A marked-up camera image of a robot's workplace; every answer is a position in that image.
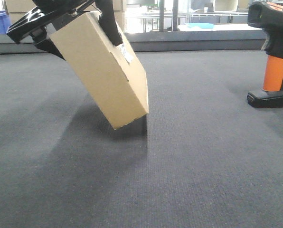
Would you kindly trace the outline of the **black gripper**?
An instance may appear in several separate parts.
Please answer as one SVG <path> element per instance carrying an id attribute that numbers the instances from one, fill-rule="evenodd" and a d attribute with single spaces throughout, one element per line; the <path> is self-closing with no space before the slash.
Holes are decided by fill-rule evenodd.
<path id="1" fill-rule="evenodd" d="M 81 14 L 85 8 L 94 3 L 93 0 L 35 0 L 35 7 L 22 18 L 9 26 L 7 35 L 15 43 L 29 36 L 32 32 L 47 26 L 53 20 L 66 14 Z M 96 7 L 101 11 L 99 25 L 114 46 L 123 43 L 115 20 L 113 1 L 96 0 Z M 65 60 L 50 38 L 33 38 L 33 45 L 42 51 Z"/>

